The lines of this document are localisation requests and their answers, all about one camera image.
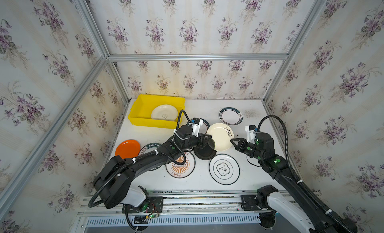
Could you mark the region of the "cream plate black floral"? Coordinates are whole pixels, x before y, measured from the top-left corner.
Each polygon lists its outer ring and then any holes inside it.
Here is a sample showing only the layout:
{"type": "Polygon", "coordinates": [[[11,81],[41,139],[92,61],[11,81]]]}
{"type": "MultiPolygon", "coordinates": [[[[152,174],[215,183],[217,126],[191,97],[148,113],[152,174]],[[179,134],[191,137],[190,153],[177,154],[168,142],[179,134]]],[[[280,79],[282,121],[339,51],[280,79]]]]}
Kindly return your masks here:
{"type": "Polygon", "coordinates": [[[226,151],[232,147],[230,140],[234,138],[234,133],[226,124],[215,123],[211,125],[207,131],[207,135],[211,135],[215,141],[216,151],[226,151]]]}

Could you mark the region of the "white plate black quatrefoil outline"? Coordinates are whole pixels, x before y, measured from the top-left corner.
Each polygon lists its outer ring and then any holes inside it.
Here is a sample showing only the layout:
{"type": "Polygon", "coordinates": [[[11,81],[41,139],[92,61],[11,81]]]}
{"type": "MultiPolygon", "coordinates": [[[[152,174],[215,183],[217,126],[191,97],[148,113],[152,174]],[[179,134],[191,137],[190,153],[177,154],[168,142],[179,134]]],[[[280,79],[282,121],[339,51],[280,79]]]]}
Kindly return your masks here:
{"type": "Polygon", "coordinates": [[[229,186],[239,179],[240,166],[233,157],[227,154],[218,154],[211,159],[209,172],[215,182],[229,186]]]}

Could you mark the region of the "plain cream plate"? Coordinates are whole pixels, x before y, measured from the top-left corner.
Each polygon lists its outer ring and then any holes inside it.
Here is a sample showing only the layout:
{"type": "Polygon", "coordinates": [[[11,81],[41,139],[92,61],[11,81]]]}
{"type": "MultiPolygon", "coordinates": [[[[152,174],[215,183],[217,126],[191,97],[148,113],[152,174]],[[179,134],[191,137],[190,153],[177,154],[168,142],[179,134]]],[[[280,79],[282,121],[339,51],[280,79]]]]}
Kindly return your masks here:
{"type": "Polygon", "coordinates": [[[154,120],[165,120],[165,121],[175,121],[178,117],[178,110],[169,104],[163,104],[156,107],[151,112],[151,119],[154,120]]]}

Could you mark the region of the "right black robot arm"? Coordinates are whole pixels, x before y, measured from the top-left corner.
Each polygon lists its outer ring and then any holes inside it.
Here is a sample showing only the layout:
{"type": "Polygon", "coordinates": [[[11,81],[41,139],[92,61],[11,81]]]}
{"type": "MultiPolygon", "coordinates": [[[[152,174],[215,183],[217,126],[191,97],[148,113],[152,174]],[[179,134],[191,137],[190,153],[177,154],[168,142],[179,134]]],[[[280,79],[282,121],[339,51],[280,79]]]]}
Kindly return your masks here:
{"type": "Polygon", "coordinates": [[[254,142],[231,139],[235,150],[256,158],[261,168],[279,183],[297,203],[288,202],[271,185],[258,189],[256,205],[278,212],[301,233],[356,233],[357,225],[329,208],[289,166],[288,157],[276,154],[274,140],[268,133],[257,132],[254,142]]]}

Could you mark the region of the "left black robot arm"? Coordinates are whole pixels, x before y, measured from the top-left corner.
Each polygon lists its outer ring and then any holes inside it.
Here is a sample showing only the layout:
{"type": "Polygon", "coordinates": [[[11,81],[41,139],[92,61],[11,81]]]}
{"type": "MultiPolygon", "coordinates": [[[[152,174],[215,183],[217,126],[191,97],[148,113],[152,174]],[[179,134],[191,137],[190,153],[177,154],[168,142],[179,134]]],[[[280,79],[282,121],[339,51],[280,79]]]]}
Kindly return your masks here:
{"type": "Polygon", "coordinates": [[[104,204],[107,209],[111,209],[117,206],[127,196],[135,178],[157,166],[171,162],[178,164],[177,159],[184,157],[186,150],[204,148],[212,142],[211,135],[198,133],[195,136],[190,126],[183,125],[156,150],[134,158],[123,159],[119,155],[112,157],[94,178],[93,187],[96,192],[88,207],[104,204]]]}

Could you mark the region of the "yellow plastic bin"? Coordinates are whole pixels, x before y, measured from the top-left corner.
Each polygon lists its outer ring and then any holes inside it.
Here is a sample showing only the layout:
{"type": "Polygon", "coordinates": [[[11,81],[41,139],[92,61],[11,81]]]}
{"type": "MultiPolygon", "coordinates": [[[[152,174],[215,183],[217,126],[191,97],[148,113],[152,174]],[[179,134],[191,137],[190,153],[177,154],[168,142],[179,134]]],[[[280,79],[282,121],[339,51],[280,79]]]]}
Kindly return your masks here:
{"type": "Polygon", "coordinates": [[[151,112],[160,105],[169,104],[179,113],[185,109],[185,101],[182,97],[141,94],[133,103],[128,119],[136,126],[175,129],[178,118],[175,121],[154,120],[151,119],[151,112]]]}

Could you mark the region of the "green red ringed plate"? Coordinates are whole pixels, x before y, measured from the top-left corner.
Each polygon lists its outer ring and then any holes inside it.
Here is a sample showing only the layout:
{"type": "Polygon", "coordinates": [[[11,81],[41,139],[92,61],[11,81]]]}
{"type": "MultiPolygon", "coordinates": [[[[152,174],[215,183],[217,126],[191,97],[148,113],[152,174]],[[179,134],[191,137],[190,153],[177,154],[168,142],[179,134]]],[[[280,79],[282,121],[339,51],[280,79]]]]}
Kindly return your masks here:
{"type": "Polygon", "coordinates": [[[200,127],[200,131],[199,131],[199,133],[202,133],[202,134],[205,134],[205,133],[207,133],[207,131],[208,131],[208,129],[209,129],[209,127],[210,127],[210,124],[205,120],[205,119],[203,119],[202,118],[202,120],[203,120],[203,125],[200,127]]]}

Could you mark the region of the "small green ringed plate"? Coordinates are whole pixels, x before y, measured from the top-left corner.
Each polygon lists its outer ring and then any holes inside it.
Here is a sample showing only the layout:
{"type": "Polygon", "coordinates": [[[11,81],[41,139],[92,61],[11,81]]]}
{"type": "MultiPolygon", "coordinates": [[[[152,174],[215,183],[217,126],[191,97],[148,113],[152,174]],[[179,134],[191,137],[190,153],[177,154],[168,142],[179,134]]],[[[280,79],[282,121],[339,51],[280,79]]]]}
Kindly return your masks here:
{"type": "Polygon", "coordinates": [[[219,119],[222,123],[226,125],[239,125],[243,121],[242,113],[233,107],[225,107],[219,112],[219,119]]]}

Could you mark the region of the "orange sunburst pattern plate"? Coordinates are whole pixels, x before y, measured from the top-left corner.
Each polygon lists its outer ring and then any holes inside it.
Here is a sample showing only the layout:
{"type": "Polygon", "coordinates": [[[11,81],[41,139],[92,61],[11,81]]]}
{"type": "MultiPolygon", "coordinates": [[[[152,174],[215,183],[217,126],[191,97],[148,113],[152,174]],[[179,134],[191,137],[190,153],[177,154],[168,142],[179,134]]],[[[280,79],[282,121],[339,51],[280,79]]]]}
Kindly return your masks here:
{"type": "Polygon", "coordinates": [[[196,159],[191,152],[185,152],[186,162],[183,165],[171,162],[166,165],[167,172],[170,176],[183,179],[192,174],[196,166],[196,159]]]}

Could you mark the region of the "large green rimmed plate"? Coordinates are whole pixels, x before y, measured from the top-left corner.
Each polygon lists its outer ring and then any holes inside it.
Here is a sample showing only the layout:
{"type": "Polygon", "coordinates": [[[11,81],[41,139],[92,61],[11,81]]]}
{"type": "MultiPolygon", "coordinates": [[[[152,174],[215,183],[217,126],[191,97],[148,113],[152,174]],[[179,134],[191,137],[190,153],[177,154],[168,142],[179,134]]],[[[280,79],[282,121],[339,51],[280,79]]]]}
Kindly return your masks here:
{"type": "Polygon", "coordinates": [[[145,145],[140,151],[139,151],[139,154],[138,156],[141,156],[143,154],[146,154],[148,152],[151,152],[157,148],[159,148],[161,146],[160,143],[149,143],[147,145],[145,145]]]}

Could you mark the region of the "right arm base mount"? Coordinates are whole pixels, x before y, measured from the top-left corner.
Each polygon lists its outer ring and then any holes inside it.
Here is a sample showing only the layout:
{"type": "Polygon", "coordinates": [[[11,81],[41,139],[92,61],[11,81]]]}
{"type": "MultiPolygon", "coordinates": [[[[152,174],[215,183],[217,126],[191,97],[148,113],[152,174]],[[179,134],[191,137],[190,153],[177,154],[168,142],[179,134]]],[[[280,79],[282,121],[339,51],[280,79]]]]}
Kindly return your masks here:
{"type": "Polygon", "coordinates": [[[267,185],[259,188],[255,195],[241,195],[241,208],[244,211],[270,211],[272,208],[268,204],[268,197],[278,192],[272,185],[267,185]]]}

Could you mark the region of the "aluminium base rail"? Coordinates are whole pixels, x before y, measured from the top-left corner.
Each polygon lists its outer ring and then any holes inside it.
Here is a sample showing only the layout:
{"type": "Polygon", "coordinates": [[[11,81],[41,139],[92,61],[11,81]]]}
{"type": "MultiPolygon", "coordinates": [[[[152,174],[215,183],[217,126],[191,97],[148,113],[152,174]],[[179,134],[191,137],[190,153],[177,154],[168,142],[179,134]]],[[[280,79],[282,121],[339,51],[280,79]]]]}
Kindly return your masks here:
{"type": "MultiPolygon", "coordinates": [[[[150,192],[151,198],[162,197],[161,215],[176,214],[213,214],[240,213],[243,211],[242,195],[255,195],[256,191],[219,191],[219,192],[150,192]]],[[[81,197],[80,205],[75,208],[77,216],[121,216],[123,205],[106,209],[103,204],[89,208],[90,196],[81,197]]]]}

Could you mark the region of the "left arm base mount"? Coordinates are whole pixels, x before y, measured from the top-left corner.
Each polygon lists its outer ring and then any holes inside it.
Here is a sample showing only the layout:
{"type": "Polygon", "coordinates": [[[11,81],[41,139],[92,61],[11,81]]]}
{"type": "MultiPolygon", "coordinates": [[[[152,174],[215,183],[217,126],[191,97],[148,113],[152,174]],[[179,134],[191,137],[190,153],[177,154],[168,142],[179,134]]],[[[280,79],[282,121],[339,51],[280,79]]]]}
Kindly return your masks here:
{"type": "Polygon", "coordinates": [[[123,205],[122,213],[139,214],[139,213],[161,213],[163,211],[163,197],[149,197],[140,206],[123,205]]]}

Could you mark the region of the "aluminium frame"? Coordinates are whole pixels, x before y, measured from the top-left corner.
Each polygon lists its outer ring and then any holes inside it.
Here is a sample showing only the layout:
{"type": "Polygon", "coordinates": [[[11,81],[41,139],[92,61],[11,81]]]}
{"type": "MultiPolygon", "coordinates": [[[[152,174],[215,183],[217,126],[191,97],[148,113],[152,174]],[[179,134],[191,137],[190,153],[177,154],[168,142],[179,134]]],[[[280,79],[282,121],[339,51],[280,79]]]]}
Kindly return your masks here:
{"type": "Polygon", "coordinates": [[[304,42],[306,33],[310,31],[312,24],[315,22],[317,16],[320,14],[321,8],[326,0],[314,0],[309,12],[307,13],[301,29],[299,30],[296,39],[292,42],[288,53],[234,53],[234,54],[119,54],[112,55],[109,53],[106,44],[101,36],[100,30],[92,16],[92,13],[86,3],[86,0],[73,0],[79,14],[89,32],[90,37],[96,43],[96,49],[99,51],[101,57],[91,69],[89,74],[85,77],[79,88],[75,91],[74,95],[70,98],[62,111],[57,116],[55,122],[50,125],[49,130],[45,133],[43,138],[37,143],[32,153],[26,158],[18,171],[15,173],[13,179],[9,182],[7,187],[1,194],[1,215],[3,216],[10,210],[15,203],[21,192],[26,186],[26,183],[32,177],[33,170],[37,167],[38,162],[47,153],[49,145],[58,138],[58,135],[63,130],[65,123],[68,121],[72,113],[77,109],[80,102],[83,100],[87,89],[96,80],[101,71],[107,67],[112,74],[112,80],[117,84],[121,97],[125,103],[128,103],[128,93],[124,89],[123,81],[118,74],[114,62],[123,61],[199,61],[199,60],[214,60],[214,61],[227,61],[227,60],[264,60],[264,59],[277,59],[283,60],[284,65],[287,65],[294,54],[298,51],[301,44],[304,42]]]}

